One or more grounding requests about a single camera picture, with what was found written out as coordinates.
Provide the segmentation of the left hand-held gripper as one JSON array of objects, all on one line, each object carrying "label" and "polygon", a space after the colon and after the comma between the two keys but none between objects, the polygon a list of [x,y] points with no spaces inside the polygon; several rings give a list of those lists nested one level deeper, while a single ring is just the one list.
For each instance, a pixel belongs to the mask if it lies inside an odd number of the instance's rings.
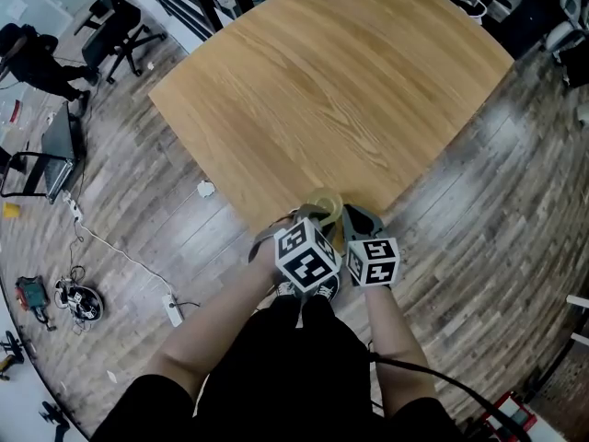
[{"label": "left hand-held gripper", "polygon": [[302,204],[255,238],[248,254],[252,262],[263,243],[273,246],[275,271],[301,293],[315,291],[341,269],[341,240],[336,221],[318,227],[329,211],[315,204]]}]

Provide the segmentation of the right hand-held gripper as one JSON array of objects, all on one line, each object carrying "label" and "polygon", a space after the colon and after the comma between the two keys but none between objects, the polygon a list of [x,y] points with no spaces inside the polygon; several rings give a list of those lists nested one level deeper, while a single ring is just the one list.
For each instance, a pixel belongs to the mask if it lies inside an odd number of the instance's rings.
[{"label": "right hand-held gripper", "polygon": [[400,254],[394,238],[383,238],[385,226],[381,218],[366,209],[361,213],[354,205],[344,204],[342,225],[344,238],[350,241],[346,267],[352,285],[390,288],[396,281]]}]

